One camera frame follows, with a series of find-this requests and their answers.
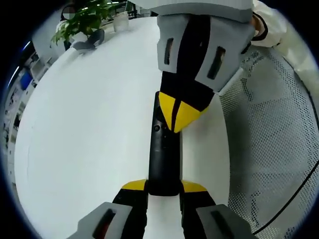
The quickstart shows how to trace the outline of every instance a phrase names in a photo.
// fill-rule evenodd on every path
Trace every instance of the perforated metal panel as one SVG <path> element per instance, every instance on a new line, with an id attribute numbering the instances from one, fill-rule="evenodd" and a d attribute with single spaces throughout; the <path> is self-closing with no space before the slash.
<path id="1" fill-rule="evenodd" d="M 230 150 L 229 207 L 256 231 L 290 199 L 319 159 L 308 93 L 274 50 L 251 47 L 242 79 L 221 97 Z M 258 233 L 290 238 L 315 202 L 316 170 L 284 212 Z"/>

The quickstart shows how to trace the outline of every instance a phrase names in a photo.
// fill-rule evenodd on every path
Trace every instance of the white lab coat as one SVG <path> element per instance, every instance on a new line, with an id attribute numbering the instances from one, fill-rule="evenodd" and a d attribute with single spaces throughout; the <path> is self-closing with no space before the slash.
<path id="1" fill-rule="evenodd" d="M 319 71 L 306 43 L 280 12 L 258 0 L 253 3 L 254 13 L 262 17 L 268 34 L 263 40 L 252 41 L 252 45 L 274 47 L 294 68 L 310 93 L 319 97 Z"/>

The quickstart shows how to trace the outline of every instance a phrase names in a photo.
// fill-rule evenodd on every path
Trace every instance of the white pot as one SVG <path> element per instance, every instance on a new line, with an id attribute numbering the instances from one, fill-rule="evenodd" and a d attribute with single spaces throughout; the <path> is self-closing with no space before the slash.
<path id="1" fill-rule="evenodd" d="M 77 34 L 75 34 L 74 36 L 70 37 L 70 42 L 72 43 L 72 45 L 75 43 L 75 42 L 78 42 L 78 41 L 87 41 L 88 37 L 83 33 L 83 32 L 79 32 Z"/>
<path id="2" fill-rule="evenodd" d="M 129 15 L 127 11 L 114 16 L 114 31 L 127 31 L 129 29 Z"/>

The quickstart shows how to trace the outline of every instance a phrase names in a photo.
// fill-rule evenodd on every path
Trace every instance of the person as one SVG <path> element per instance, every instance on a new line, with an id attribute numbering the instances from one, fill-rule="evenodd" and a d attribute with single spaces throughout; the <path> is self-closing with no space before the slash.
<path id="1" fill-rule="evenodd" d="M 253 0 L 253 4 L 251 24 L 256 28 L 256 35 L 252 45 L 274 47 L 293 67 L 311 94 L 319 97 L 318 67 L 306 43 L 276 9 L 259 0 Z"/>
<path id="2" fill-rule="evenodd" d="M 256 29 L 256 35 L 251 43 L 255 46 L 274 47 L 281 43 L 287 33 L 287 21 L 275 9 L 263 2 L 253 0 L 253 18 L 251 24 Z"/>
<path id="3" fill-rule="evenodd" d="M 73 1 L 71 1 L 68 5 L 66 5 L 66 6 L 63 8 L 63 10 L 62 10 L 62 12 L 61 12 L 61 19 L 60 19 L 60 22 L 59 22 L 59 23 L 57 24 L 57 26 L 56 26 L 55 32 L 58 32 L 64 24 L 67 24 L 67 23 L 66 23 L 67 19 L 65 18 L 65 11 L 66 11 L 68 8 L 74 8 L 74 9 L 75 9 L 75 4 L 74 4 Z M 65 50 L 69 49 L 70 46 L 71 46 L 71 42 L 66 41 L 66 40 L 63 41 L 63 44 L 64 44 Z"/>

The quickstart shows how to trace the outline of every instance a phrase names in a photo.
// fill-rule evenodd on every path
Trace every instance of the white table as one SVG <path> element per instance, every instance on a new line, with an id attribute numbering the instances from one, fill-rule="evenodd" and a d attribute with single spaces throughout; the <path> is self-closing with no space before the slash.
<path id="1" fill-rule="evenodd" d="M 147 178 L 159 29 L 130 21 L 94 52 L 66 51 L 46 72 L 24 111 L 15 148 L 18 195 L 45 239 L 63 239 L 122 185 Z M 227 204 L 229 152 L 221 103 L 183 131 L 183 178 Z M 183 238 L 178 197 L 150 197 L 144 238 Z"/>

